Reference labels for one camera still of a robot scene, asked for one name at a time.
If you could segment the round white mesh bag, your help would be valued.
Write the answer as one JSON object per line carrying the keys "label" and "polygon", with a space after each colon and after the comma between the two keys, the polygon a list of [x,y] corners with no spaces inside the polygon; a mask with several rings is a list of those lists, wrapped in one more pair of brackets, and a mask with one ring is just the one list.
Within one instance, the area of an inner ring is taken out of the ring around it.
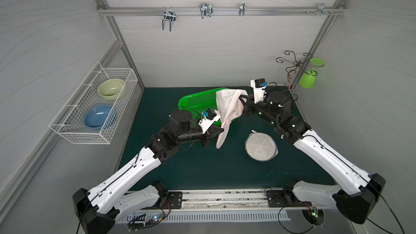
{"label": "round white mesh bag", "polygon": [[216,149],[224,144],[232,121],[243,113],[244,105],[239,99],[241,95],[247,96],[248,93],[243,89],[222,89],[216,92],[217,109],[221,116],[221,128],[224,130],[218,136]]}

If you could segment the white mesh laundry bag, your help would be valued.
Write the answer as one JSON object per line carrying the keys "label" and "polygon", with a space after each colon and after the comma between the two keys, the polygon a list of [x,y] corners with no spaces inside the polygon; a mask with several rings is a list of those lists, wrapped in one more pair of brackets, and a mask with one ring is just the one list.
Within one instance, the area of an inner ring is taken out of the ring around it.
{"label": "white mesh laundry bag", "polygon": [[245,151],[250,158],[260,162],[270,161],[278,155],[278,147],[274,139],[254,130],[245,141]]}

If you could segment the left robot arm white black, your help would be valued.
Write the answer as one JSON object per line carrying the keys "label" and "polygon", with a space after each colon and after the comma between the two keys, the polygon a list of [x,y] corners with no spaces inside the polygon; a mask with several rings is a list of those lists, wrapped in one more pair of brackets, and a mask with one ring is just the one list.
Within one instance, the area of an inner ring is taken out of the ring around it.
{"label": "left robot arm white black", "polygon": [[86,234],[106,234],[123,216],[165,200],[167,190],[159,183],[129,195],[126,192],[178,153],[181,144],[200,142],[203,147],[208,145],[224,132],[215,125],[220,118],[219,111],[211,108],[203,112],[199,120],[194,120],[186,109],[174,110],[168,125],[152,135],[126,165],[90,190],[81,188],[73,194],[78,229]]}

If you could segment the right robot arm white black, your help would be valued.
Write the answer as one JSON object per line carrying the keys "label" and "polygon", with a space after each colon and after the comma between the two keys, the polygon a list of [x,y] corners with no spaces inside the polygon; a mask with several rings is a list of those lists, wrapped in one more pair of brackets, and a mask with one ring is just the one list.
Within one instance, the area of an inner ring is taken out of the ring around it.
{"label": "right robot arm white black", "polygon": [[385,179],[355,166],[330,147],[306,122],[291,113],[292,101],[284,92],[265,90],[242,95],[239,104],[246,115],[255,114],[272,125],[279,137],[312,158],[336,182],[335,185],[292,180],[284,187],[288,200],[336,208],[348,220],[364,224],[383,198]]}

